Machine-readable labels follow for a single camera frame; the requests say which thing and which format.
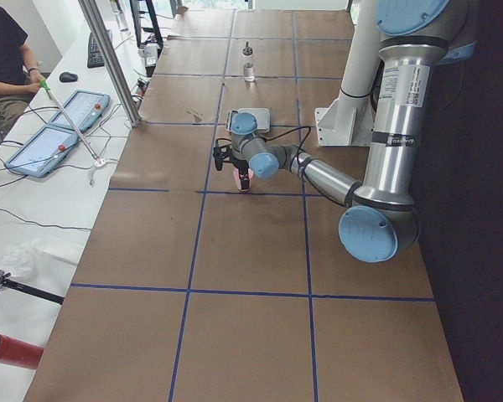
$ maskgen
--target person's hand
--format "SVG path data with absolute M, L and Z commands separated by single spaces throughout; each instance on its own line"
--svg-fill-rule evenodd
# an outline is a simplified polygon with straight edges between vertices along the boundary
M 30 81 L 32 84 L 38 84 L 41 80 L 45 80 L 45 78 L 39 70 L 30 71 Z
M 27 94 L 37 94 L 37 91 L 41 88 L 41 84 L 39 82 L 34 82 L 33 84 L 25 85 L 24 88 Z

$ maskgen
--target tablet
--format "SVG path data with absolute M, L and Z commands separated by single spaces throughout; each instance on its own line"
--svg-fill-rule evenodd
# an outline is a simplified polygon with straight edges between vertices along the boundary
M 35 178 L 52 172 L 79 141 L 72 130 L 46 125 L 20 147 L 7 161 L 12 172 Z
M 110 105 L 110 96 L 87 90 L 76 90 L 63 105 L 70 119 L 80 129 L 80 132 L 86 132 Z M 52 116 L 49 124 L 73 130 L 73 127 L 61 111 Z

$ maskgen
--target computer mouse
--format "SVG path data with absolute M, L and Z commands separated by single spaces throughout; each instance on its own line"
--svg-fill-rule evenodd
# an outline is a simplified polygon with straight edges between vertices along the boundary
M 78 75 L 76 75 L 75 73 L 64 71 L 63 73 L 60 74 L 61 82 L 75 82 L 76 80 L 78 80 Z

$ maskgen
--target black t-shirt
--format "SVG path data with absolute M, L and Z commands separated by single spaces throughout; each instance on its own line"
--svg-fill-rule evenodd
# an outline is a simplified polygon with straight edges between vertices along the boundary
M 19 48 L 27 37 L 17 22 L 0 7 L 0 82 L 24 84 L 23 56 Z

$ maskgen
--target white wall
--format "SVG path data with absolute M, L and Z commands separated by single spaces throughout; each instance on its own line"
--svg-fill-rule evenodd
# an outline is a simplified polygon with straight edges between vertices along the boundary
M 52 71 L 61 60 L 61 52 L 33 1 L 0 0 L 0 7 L 4 8 L 28 34 L 28 46 L 33 50 L 37 59 L 43 62 L 41 70 L 43 72 Z
M 72 45 L 85 22 L 76 0 L 32 0 L 61 54 Z
M 253 0 L 256 10 L 345 10 L 348 0 Z

